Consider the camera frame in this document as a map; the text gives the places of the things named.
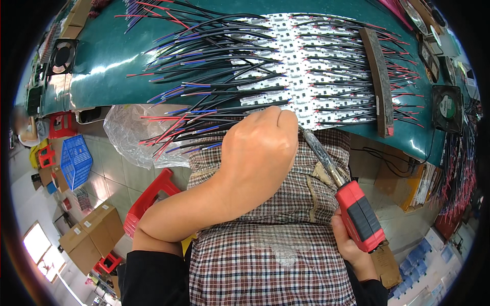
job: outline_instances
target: green workbench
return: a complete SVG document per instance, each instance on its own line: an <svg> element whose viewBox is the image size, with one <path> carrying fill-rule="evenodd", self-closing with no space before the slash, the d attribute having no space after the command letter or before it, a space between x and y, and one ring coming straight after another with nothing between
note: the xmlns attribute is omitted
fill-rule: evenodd
<svg viewBox="0 0 490 306"><path fill-rule="evenodd" d="M386 139L377 136L376 124L341 127L341 129L396 147L412 156L426 158L431 149L434 132L431 124L432 84L425 76L424 66L418 58L418 44L414 33L380 4L377 3L375 6L371 1L366 0L244 0L235 3L208 0L194 1L194 4L230 14L312 12L341 15L382 26L400 34L402 41L410 43L410 46L405 46L407 51L414 56L416 62L419 62L417 66L407 65L422 77L407 90L422 94L424 97L404 96L396 99L403 103L425 106L424 109L420 109L422 111L416 117L424 128L395 121L394 136ZM154 39L178 30L178 25L147 18L141 20L124 35L127 21L124 18L114 18L114 15L122 15L124 12L124 3L117 0L105 8L96 19L87 20L78 36L80 43L76 51L73 73L53 76L48 82L41 103L41 116L94 106L146 103L149 98L176 86L176 83L151 84L148 82L151 77L146 76L132 78L125 76L140 73L151 58L143 52L154 46L152 44ZM184 98L175 99L172 103L177 101L179 104L186 103ZM432 153L428 159L432 164L439 165L443 137L444 132L435 131Z"/></svg>

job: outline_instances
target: window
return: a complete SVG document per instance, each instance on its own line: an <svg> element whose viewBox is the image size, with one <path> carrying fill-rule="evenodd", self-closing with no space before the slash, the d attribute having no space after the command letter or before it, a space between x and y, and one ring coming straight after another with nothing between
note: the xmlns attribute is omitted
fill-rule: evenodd
<svg viewBox="0 0 490 306"><path fill-rule="evenodd" d="M65 266L65 260L61 257L58 249L49 242L38 222L34 223L25 234L24 246L39 271L50 282L54 280L56 272L60 272Z"/></svg>

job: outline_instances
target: hand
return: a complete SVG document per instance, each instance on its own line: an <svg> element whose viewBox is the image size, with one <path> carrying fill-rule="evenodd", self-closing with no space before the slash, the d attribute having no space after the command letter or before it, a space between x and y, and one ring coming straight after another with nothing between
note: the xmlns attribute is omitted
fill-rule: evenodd
<svg viewBox="0 0 490 306"><path fill-rule="evenodd" d="M226 133L221 168L213 179L220 181L223 190L229 190L224 196L229 197L231 218L238 218L274 195L293 167L297 148L298 119L293 112L277 106L247 116Z"/></svg>
<svg viewBox="0 0 490 306"><path fill-rule="evenodd" d="M340 208L337 208L332 216L332 229L334 231L337 247L339 248L339 253L343 259L352 265L357 279L360 282L377 280L378 275L374 268L371 255L361 251L354 240L349 237L347 229L342 221Z"/></svg>

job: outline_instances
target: white circuit board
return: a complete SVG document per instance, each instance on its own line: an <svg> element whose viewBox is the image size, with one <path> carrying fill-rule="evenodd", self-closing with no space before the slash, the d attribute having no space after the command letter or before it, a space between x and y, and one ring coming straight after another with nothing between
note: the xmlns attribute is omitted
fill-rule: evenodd
<svg viewBox="0 0 490 306"><path fill-rule="evenodd" d="M373 95L351 95L351 97L358 96L359 98L314 98L316 95L335 95L342 92L348 92L361 87L355 85L351 87L347 86L331 86L331 85L318 85L311 86L314 82L333 82L335 80L349 80L353 79L351 76L342 76L327 72L308 72L310 69L327 70L331 68L350 68L348 64L342 64L340 62L325 61L325 60L304 60L308 56L337 56L339 58L360 58L362 56L347 53L343 51L320 49L320 48L303 48L304 45L327 45L327 44L349 44L346 41L339 41L335 38L325 38L318 36L298 37L300 34L357 34L358 31L345 29L341 27L333 26L314 26L314 24L308 24L303 26L296 26L307 21L313 20L335 20L334 15L324 15L324 17L310 18L293 17L293 14L297 13L277 13L263 15L267 17L269 21L262 19L240 19L240 21L246 21L251 24L259 24L272 29L272 31L259 30L260 33L272 36L276 38L276 41L259 39L248 35L233 34L232 37L240 39L255 40L255 44L263 47L272 47L279 52L260 51L256 55L261 57L273 58L280 60L283 64L265 64L263 67L276 73L282 73L284 76L280 76L274 79L265 80L261 83L255 83L238 87L239 90L245 89L257 89L273 86L288 86L288 90L268 92L252 97L242 98L241 105L253 105L253 104L265 104L274 101L280 101L284 99L291 99L288 105L282 106L282 109L289 109L294 111L298 117L299 123L312 130L325 129L334 127L336 125L319 125L318 122L336 122L340 118L362 114L367 111L315 111L317 108L335 108L344 105L354 105L367 103L369 100L374 99ZM242 60L234 60L233 64L244 64ZM352 73L351 75L357 75L359 77L369 77L367 74ZM251 71L248 74L240 75L237 79L247 78L251 76L266 76L265 72L261 70ZM360 122L366 120L374 120L372 118L349 118L343 120L343 122Z"/></svg>

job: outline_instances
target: black sleeve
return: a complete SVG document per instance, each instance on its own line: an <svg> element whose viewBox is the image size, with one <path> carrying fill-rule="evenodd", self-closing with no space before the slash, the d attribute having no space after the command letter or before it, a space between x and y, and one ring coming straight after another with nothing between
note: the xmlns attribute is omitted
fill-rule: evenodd
<svg viewBox="0 0 490 306"><path fill-rule="evenodd" d="M354 274L350 263L345 261L352 291L359 306L386 306L388 304L388 290L378 280L369 280L360 283Z"/></svg>
<svg viewBox="0 0 490 306"><path fill-rule="evenodd" d="M174 254L132 251L127 254L121 303L131 305L189 305L189 269Z"/></svg>

